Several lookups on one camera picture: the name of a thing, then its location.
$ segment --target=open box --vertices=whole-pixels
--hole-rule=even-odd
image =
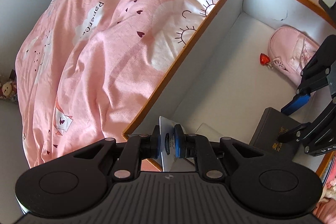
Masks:
[[[318,44],[336,34],[329,16],[309,0],[219,0],[123,136],[150,134],[164,116],[187,133],[206,123],[223,136],[249,143],[265,108],[280,110],[295,95],[289,80],[259,63],[271,35],[284,25]],[[291,117],[313,121],[330,100],[325,87]],[[320,175],[329,158],[306,155],[300,146],[294,161]]]

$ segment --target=ribbed black surface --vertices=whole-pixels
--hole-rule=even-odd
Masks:
[[[116,184],[91,211],[68,219],[42,219],[27,214],[19,224],[266,224],[320,223],[313,215],[272,220],[254,215],[234,202],[226,188],[203,181],[197,173],[142,172],[132,182]]]

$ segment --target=bed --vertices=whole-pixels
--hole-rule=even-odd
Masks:
[[[29,166],[102,138],[124,141],[217,1],[52,0],[16,59]]]

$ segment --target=black box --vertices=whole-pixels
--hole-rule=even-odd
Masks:
[[[300,123],[272,107],[265,109],[250,145],[268,153],[292,160],[300,143],[295,140],[279,143],[277,137]]]

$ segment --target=silver rivet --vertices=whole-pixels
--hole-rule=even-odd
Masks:
[[[207,172],[207,177],[211,179],[219,179],[223,173],[218,170],[210,170]]]
[[[114,172],[114,176],[117,177],[118,179],[125,179],[128,178],[131,175],[131,172],[128,170],[117,170]]]

